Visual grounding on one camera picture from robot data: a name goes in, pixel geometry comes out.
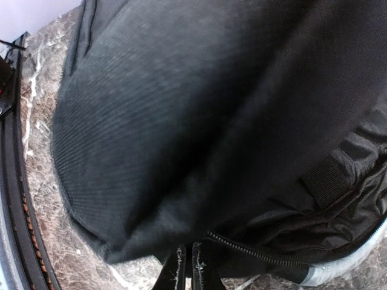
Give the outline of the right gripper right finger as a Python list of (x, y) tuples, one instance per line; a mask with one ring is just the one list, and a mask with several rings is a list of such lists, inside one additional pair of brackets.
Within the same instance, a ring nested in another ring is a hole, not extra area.
[(192, 289), (224, 290), (224, 285), (212, 260), (211, 248), (205, 242), (192, 247)]

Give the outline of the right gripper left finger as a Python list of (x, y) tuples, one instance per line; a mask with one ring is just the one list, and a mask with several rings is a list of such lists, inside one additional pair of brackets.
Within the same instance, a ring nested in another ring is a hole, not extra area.
[(186, 248), (179, 246), (165, 260), (152, 290), (185, 290), (186, 260)]

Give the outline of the black student bag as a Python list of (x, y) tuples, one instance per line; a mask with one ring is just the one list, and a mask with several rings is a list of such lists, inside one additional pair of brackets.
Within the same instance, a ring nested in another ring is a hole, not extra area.
[(321, 285), (386, 230), (386, 2), (83, 1), (51, 148), (104, 262)]

